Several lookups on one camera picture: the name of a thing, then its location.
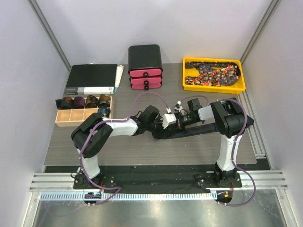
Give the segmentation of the blue brown striped tie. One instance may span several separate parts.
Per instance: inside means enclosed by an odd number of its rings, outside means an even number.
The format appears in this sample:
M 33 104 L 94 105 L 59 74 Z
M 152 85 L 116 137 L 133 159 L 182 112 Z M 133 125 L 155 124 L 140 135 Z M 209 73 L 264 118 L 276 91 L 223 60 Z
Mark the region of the blue brown striped tie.
M 172 124 L 166 130 L 168 131 L 168 137 L 154 137 L 157 140 L 168 140 L 176 138 L 184 138 L 190 136 L 196 136 L 201 134 L 208 134 L 213 132 L 219 132 L 222 135 L 231 138 L 231 136 L 237 135 L 243 128 L 244 116 L 241 114 L 229 115 L 221 120 L 215 120 L 214 123 L 203 124 L 200 126 L 185 128 L 185 125 L 180 127 L 176 124 Z

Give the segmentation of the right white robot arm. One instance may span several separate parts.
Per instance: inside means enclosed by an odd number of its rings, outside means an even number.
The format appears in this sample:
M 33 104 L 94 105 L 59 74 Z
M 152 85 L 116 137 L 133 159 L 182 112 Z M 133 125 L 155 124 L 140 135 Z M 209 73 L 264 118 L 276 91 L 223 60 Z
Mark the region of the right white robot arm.
M 235 99 L 226 99 L 201 107 L 194 99 L 187 113 L 178 101 L 175 105 L 177 125 L 181 132 L 176 137 L 188 137 L 211 132 L 221 134 L 220 155 L 215 163 L 214 182 L 220 187 L 228 186 L 236 178 L 236 156 L 240 140 L 249 126 L 248 116 Z

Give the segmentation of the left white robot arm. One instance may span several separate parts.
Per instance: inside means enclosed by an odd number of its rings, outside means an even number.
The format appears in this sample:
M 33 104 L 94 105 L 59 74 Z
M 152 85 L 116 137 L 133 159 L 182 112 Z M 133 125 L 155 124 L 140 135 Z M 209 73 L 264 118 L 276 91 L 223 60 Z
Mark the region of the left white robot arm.
M 91 114 L 71 134 L 71 140 L 78 150 L 84 183 L 91 189 L 100 185 L 101 177 L 98 166 L 98 153 L 106 141 L 114 136 L 136 136 L 152 131 L 156 126 L 159 110 L 150 105 L 138 117 L 108 119 Z

